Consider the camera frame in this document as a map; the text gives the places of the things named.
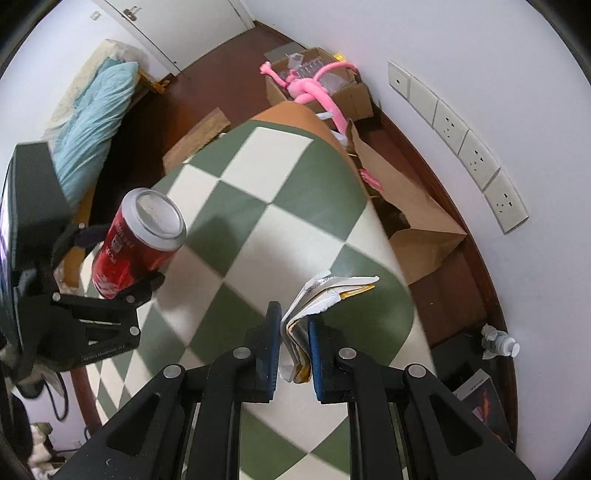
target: green and white checkered rug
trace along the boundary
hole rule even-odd
[[[160,369],[194,368],[241,344],[284,310],[317,273],[378,275],[376,287],[328,310],[354,348],[385,365],[432,369],[429,348],[394,253],[356,174],[322,139],[248,121],[198,152],[155,188],[181,210],[186,245],[164,285],[138,310],[139,348],[87,367],[103,422]],[[88,296],[92,256],[82,268]],[[346,405],[323,406],[312,383],[278,379],[269,405],[246,404],[241,478],[344,479],[349,475]]]

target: pink plush toy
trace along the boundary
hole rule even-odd
[[[345,117],[341,113],[339,107],[336,106],[335,102],[330,97],[328,90],[324,88],[319,82],[320,77],[322,77],[326,72],[340,67],[351,69],[357,73],[357,67],[348,61],[336,61],[334,63],[324,65],[320,70],[318,70],[318,72],[316,72],[313,78],[298,78],[295,75],[295,71],[290,70],[290,75],[285,79],[285,81],[283,81],[279,75],[273,71],[271,68],[271,62],[269,61],[261,65],[260,72],[262,75],[268,75],[271,77],[281,88],[287,89],[289,94],[297,103],[301,103],[303,105],[305,103],[318,100],[318,103],[322,105],[324,110],[332,113],[332,120],[335,123],[339,133],[346,135],[347,120],[345,120]]]

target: white door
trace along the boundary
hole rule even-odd
[[[108,0],[108,3],[180,70],[247,30],[229,0]]]

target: black cable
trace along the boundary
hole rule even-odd
[[[64,413],[61,416],[57,413],[56,401],[53,398],[53,393],[51,393],[49,383],[47,383],[47,380],[44,381],[45,385],[47,386],[47,392],[49,393],[49,399],[51,400],[51,408],[53,408],[53,413],[55,414],[57,421],[64,421],[70,413],[70,400],[68,399],[68,390],[66,388],[66,384],[64,383],[64,378],[61,376],[61,373],[56,372],[56,374],[57,379],[60,381],[61,388],[64,391]]]

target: brown paper bag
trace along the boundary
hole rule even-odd
[[[410,285],[438,269],[466,232],[422,188],[363,142],[354,125],[351,137],[361,165],[381,184],[379,194],[408,222],[409,228],[394,233],[390,244]]]

